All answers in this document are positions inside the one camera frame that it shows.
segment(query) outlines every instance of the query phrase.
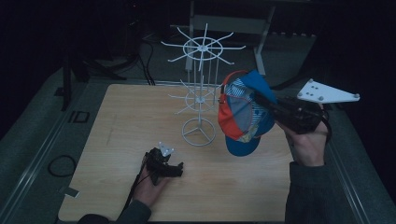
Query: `baseball cap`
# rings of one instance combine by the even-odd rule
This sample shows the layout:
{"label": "baseball cap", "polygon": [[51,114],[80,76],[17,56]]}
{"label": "baseball cap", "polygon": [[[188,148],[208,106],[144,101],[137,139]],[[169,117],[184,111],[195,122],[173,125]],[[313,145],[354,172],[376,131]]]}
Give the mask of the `baseball cap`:
{"label": "baseball cap", "polygon": [[238,157],[252,153],[261,136],[275,124],[270,111],[255,102],[256,93],[276,104],[276,97],[257,70],[233,72],[221,86],[218,122],[227,149]]}

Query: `table surface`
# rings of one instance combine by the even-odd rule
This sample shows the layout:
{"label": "table surface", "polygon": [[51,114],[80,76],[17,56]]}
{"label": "table surface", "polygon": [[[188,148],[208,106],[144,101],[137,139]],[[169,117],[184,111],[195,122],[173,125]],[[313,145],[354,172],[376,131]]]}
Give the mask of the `table surface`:
{"label": "table surface", "polygon": [[[183,161],[184,173],[167,185],[150,221],[283,220],[292,160],[283,131],[275,126],[252,154],[235,157],[225,146],[215,104],[201,118],[214,124],[216,137],[206,146],[192,146],[181,134],[187,120],[198,118],[186,107],[187,93],[184,86],[110,85],[70,184],[79,195],[65,196],[59,219],[77,221],[86,214],[117,219],[144,154],[163,142],[175,149],[169,164]],[[212,105],[209,99],[213,94],[205,99]],[[204,130],[210,127],[202,124]],[[203,136],[193,133],[188,139]]]}

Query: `sleeve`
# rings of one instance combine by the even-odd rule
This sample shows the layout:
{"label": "sleeve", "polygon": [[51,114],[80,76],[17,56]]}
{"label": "sleeve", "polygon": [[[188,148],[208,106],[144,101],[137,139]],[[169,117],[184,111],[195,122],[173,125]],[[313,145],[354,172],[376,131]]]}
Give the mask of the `sleeve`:
{"label": "sleeve", "polygon": [[329,169],[290,163],[285,223],[340,223]]}
{"label": "sleeve", "polygon": [[121,213],[115,224],[145,224],[151,216],[151,210],[138,200],[131,204]]}

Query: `white metal plate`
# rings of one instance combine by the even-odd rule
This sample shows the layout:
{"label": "white metal plate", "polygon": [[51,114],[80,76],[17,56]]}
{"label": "white metal plate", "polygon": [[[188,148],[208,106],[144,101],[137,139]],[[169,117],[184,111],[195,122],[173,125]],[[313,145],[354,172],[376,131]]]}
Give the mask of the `white metal plate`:
{"label": "white metal plate", "polygon": [[357,93],[341,91],[314,81],[312,78],[297,95],[298,99],[320,104],[356,102],[361,98]]}
{"label": "white metal plate", "polygon": [[158,146],[160,147],[160,151],[161,151],[161,153],[163,154],[164,157],[169,156],[170,154],[172,154],[172,152],[175,151],[174,148],[168,147],[168,146],[164,145],[162,142],[159,142]]}

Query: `spinning display stand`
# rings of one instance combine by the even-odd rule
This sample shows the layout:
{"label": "spinning display stand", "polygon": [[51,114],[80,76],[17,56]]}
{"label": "spinning display stand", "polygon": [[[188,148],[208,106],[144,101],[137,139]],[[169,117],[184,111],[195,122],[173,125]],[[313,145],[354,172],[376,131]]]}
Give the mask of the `spinning display stand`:
{"label": "spinning display stand", "polygon": [[[186,103],[186,107],[176,112],[176,114],[179,114],[186,109],[198,112],[198,118],[189,119],[184,123],[181,133],[183,138],[189,144],[198,147],[205,146],[210,144],[216,137],[215,126],[208,119],[202,118],[202,113],[212,110],[215,107],[216,90],[220,87],[220,85],[217,84],[219,61],[227,64],[233,64],[222,59],[220,55],[226,49],[243,49],[245,46],[240,48],[224,48],[221,45],[220,40],[232,36],[233,33],[219,39],[214,39],[206,36],[207,25],[205,28],[205,34],[201,37],[189,37],[181,32],[179,28],[177,29],[182,35],[188,38],[188,41],[184,45],[162,43],[169,47],[183,48],[184,55],[173,60],[168,60],[168,62],[172,63],[183,58],[190,58],[193,60],[193,81],[191,81],[191,71],[188,70],[187,83],[180,80],[183,86],[187,89],[187,94],[185,96],[170,96],[184,99]],[[208,63],[208,66],[207,72],[205,73],[204,70],[206,63]],[[213,81],[211,81],[212,70],[215,72]]]}

